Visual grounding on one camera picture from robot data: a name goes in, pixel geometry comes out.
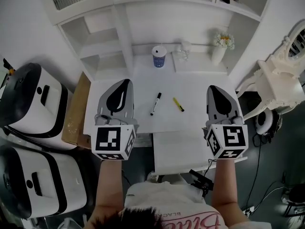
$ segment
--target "flower vase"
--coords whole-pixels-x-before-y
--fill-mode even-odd
[[[224,57],[224,53],[227,50],[227,48],[224,47],[215,47],[213,54],[212,54],[212,63],[215,66],[218,66],[221,60]]]

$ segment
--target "paper cup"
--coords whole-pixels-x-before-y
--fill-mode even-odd
[[[164,66],[165,55],[167,54],[167,50],[163,46],[155,46],[152,49],[152,57],[153,57],[153,64],[157,68],[161,68]]]

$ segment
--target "yellow highlighter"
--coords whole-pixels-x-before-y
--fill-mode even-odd
[[[184,112],[184,109],[182,108],[182,106],[180,105],[180,103],[177,101],[177,99],[175,97],[173,97],[173,101],[178,106],[178,108],[181,110],[181,112]]]

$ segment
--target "dark hair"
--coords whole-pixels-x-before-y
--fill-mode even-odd
[[[156,210],[130,209],[126,208],[122,212],[110,217],[105,217],[103,222],[99,219],[93,223],[95,229],[163,229],[161,216],[155,214]]]

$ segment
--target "power strip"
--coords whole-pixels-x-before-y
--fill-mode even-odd
[[[254,211],[254,206],[251,206],[251,207],[249,207],[249,208],[243,210],[243,213],[244,213],[247,217],[249,217],[249,216],[253,213],[253,211]]]

